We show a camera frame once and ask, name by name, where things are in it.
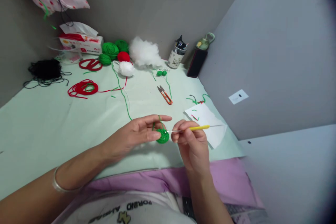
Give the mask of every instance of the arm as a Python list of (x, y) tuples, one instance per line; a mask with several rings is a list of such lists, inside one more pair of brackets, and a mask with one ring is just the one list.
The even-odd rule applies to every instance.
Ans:
[(181, 120), (175, 124), (172, 139), (178, 143), (187, 171), (191, 200), (197, 223), (233, 224), (225, 205), (219, 198), (210, 172), (209, 149), (204, 131), (191, 131), (196, 122)]
[[(162, 121), (172, 118), (160, 115)], [(57, 183), (66, 190), (86, 185), (106, 166), (120, 161), (136, 145), (155, 141), (161, 134), (152, 131), (158, 115), (137, 118), (117, 130), (103, 143), (62, 164)], [(61, 193), (53, 188), (54, 171), (45, 173), (0, 201), (0, 223), (51, 223), (75, 198), (76, 192)]]

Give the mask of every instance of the electrical outlet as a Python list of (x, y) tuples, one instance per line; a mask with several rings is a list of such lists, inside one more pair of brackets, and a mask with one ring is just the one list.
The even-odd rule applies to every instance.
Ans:
[(235, 105), (236, 103), (242, 100), (245, 100), (246, 98), (248, 98), (248, 95), (244, 92), (243, 89), (240, 89), (237, 93), (234, 93), (233, 95), (229, 97), (233, 105)]

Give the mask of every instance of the gray wall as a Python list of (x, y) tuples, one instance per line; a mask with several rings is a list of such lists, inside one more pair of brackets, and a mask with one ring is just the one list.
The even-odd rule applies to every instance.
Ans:
[(234, 1), (199, 78), (238, 139), (336, 123), (335, 4)]
[(234, 0), (88, 0), (90, 9), (71, 11), (75, 21), (99, 31), (105, 41), (135, 36), (158, 43), (167, 59), (174, 40), (192, 48), (218, 26)]
[(329, 223), (335, 136), (336, 125), (328, 125), (240, 141), (245, 169), (273, 224)]
[(57, 17), (43, 20), (44, 12), (31, 0), (0, 0), (0, 107), (32, 78), (30, 62), (50, 58), (47, 40), (58, 35)]

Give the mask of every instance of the silver bracelet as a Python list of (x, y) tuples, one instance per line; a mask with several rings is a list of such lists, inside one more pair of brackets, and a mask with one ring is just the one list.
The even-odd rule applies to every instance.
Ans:
[(55, 169), (54, 171), (54, 179), (52, 180), (52, 186), (55, 188), (56, 191), (60, 192), (60, 193), (72, 193), (72, 192), (76, 192), (78, 190), (80, 190), (82, 187), (79, 187), (77, 189), (74, 190), (65, 190), (62, 187), (60, 187), (60, 185), (56, 182), (56, 172), (58, 170), (59, 166)]

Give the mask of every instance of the white stuffing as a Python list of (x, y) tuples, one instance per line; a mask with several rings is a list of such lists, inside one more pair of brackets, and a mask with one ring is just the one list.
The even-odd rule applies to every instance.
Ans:
[(134, 75), (135, 68), (131, 62), (113, 61), (113, 68), (123, 76), (131, 77)]
[(129, 56), (139, 67), (149, 65), (160, 67), (163, 64), (158, 45), (147, 40), (143, 41), (140, 37), (135, 37), (131, 41), (129, 51)]

